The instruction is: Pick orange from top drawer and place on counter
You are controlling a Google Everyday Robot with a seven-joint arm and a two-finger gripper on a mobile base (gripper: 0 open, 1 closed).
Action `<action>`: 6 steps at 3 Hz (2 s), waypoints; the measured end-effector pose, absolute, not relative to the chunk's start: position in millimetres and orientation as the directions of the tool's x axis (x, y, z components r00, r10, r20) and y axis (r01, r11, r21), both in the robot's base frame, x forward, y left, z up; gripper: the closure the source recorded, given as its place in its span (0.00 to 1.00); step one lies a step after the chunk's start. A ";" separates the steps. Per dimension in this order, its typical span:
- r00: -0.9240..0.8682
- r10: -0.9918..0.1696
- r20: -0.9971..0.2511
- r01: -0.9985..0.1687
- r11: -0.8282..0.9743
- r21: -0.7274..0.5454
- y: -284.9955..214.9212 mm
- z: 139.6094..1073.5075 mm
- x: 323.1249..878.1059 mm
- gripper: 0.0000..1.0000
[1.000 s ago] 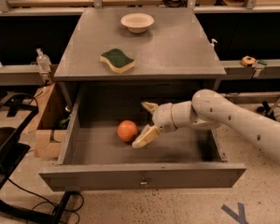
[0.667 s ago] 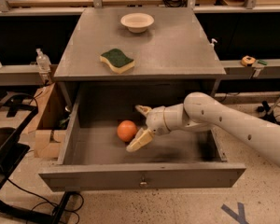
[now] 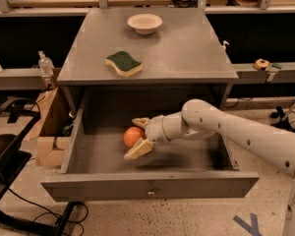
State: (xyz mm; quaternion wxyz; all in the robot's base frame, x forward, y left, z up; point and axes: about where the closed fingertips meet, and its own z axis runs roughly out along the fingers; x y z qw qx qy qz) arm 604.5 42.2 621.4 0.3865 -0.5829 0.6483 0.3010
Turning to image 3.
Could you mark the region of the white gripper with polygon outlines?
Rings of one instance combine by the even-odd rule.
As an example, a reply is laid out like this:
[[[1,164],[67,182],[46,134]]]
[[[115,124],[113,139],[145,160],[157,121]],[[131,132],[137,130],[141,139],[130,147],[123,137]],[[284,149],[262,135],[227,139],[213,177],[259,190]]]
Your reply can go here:
[[[135,126],[145,130],[146,139],[139,138],[135,142],[134,146],[124,155],[126,160],[134,160],[151,152],[153,145],[161,146],[169,143],[163,130],[163,119],[164,116],[160,115],[151,119],[144,117],[132,120]]]

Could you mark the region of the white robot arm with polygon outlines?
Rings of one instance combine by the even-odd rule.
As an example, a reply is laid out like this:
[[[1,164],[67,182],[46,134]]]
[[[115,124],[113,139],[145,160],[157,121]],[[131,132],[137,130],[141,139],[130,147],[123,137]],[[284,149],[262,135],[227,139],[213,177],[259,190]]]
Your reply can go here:
[[[294,178],[282,236],[295,236],[295,133],[225,113],[209,103],[192,99],[170,115],[135,118],[145,136],[124,155],[137,159],[177,139],[207,138],[217,133]]]

